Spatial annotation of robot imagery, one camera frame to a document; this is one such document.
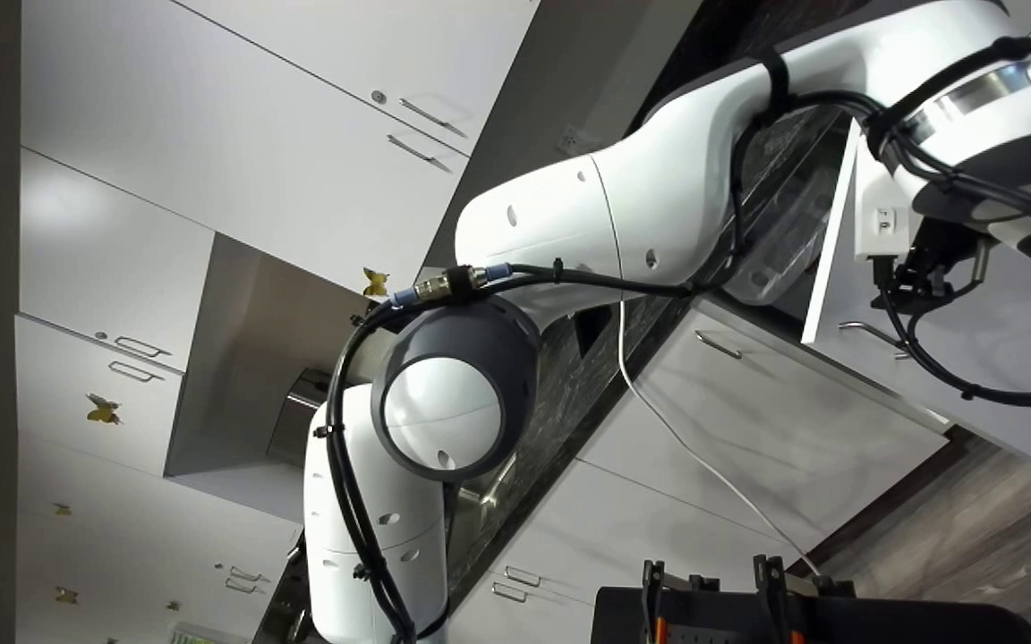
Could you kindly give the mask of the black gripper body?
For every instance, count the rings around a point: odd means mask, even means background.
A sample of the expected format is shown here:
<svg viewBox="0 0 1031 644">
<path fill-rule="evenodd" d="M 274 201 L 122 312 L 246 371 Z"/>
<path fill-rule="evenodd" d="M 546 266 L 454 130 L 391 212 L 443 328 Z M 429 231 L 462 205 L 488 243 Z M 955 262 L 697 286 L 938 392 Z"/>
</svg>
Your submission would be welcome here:
<svg viewBox="0 0 1031 644">
<path fill-rule="evenodd" d="M 873 259 L 873 306 L 894 315 L 925 315 L 972 293 L 990 271 L 990 250 L 997 241 L 972 225 L 925 218 L 913 246 L 904 259 Z M 953 286 L 950 271 L 972 262 L 967 286 Z"/>
</svg>

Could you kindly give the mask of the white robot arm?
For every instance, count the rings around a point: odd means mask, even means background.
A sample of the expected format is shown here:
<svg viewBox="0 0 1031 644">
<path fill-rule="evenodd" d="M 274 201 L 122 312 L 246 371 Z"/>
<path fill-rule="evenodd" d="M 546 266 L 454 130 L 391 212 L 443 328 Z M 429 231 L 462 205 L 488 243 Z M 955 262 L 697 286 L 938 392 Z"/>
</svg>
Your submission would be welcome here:
<svg viewBox="0 0 1031 644">
<path fill-rule="evenodd" d="M 856 12 L 661 99 L 636 133 L 472 198 L 436 288 L 376 304 L 396 333 L 358 383 L 333 368 L 303 447 L 308 620 L 326 644 L 429 644 L 448 620 L 443 492 L 501 464 L 529 427 L 540 333 L 634 293 L 697 297 L 743 250 L 750 141 L 797 108 L 859 123 L 867 206 L 917 223 L 873 259 L 900 347 L 962 396 L 990 389 L 926 353 L 955 262 L 1031 259 L 1031 37 L 997 0 Z"/>
</svg>

